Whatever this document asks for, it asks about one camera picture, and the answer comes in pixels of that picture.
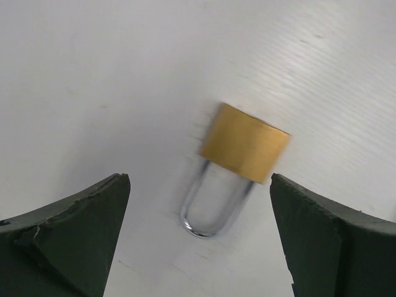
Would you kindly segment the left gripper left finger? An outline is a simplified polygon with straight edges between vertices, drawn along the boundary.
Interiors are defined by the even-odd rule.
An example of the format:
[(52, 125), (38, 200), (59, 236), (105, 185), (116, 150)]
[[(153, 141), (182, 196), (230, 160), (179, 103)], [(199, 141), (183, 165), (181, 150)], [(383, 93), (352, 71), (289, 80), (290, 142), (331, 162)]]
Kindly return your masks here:
[(130, 191), (113, 174), (1, 220), (1, 296), (103, 296)]

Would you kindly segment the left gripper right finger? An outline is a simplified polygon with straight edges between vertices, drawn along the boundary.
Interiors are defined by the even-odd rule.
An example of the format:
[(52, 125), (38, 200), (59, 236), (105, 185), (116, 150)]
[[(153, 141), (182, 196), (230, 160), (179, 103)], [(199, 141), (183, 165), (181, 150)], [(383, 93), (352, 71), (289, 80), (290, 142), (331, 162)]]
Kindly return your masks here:
[(295, 296), (395, 296), (395, 223), (273, 174), (270, 199)]

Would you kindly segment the tall brass padlock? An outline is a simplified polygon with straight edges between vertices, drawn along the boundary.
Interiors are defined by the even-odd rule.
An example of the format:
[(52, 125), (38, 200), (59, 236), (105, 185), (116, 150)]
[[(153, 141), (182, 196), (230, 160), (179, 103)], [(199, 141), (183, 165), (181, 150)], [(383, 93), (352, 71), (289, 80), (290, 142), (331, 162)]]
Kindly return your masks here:
[[(262, 184), (291, 140), (291, 135), (234, 106), (222, 103), (200, 150), (204, 162), (187, 191), (179, 219), (184, 229), (197, 238), (213, 238), (226, 232), (242, 211), (256, 184)], [(234, 203), (212, 230), (200, 230), (189, 223), (189, 209), (211, 164), (241, 178), (247, 185), (234, 193)]]

